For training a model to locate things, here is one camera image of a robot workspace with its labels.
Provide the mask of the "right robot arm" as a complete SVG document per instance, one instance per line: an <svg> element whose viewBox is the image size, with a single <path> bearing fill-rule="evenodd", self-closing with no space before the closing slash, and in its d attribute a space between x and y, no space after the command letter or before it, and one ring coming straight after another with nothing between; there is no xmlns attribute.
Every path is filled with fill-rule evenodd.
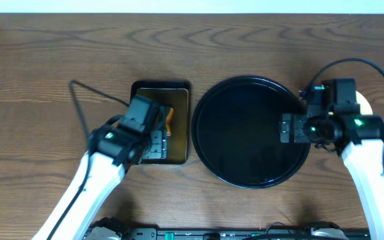
<svg viewBox="0 0 384 240"><path fill-rule="evenodd" d="M334 145L357 188L372 239L384 239L384 123L375 115L283 114L283 143Z"/></svg>

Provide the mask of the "yellow plate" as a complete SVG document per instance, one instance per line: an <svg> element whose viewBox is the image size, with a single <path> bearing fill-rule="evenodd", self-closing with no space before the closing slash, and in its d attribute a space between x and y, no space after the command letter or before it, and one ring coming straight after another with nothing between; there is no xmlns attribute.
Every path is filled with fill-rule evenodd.
<svg viewBox="0 0 384 240"><path fill-rule="evenodd" d="M356 101L360 106L361 115L372 115L373 110L368 102L368 100L358 91L356 93Z"/></svg>

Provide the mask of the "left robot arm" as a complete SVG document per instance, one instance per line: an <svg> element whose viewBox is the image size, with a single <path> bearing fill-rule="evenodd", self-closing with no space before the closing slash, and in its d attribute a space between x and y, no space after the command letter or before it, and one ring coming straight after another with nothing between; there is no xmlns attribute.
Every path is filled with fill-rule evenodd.
<svg viewBox="0 0 384 240"><path fill-rule="evenodd" d="M35 239L84 239L98 210L130 167L167 158L171 116L148 123L117 115L91 132L66 192Z"/></svg>

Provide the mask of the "orange green sponge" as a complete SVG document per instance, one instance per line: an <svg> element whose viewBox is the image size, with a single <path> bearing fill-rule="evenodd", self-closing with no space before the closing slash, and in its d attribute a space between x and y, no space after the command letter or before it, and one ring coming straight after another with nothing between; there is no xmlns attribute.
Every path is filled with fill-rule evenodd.
<svg viewBox="0 0 384 240"><path fill-rule="evenodd" d="M172 107L166 107L167 114L165 117L165 129L167 132L167 136L171 136L171 120L173 118L174 109Z"/></svg>

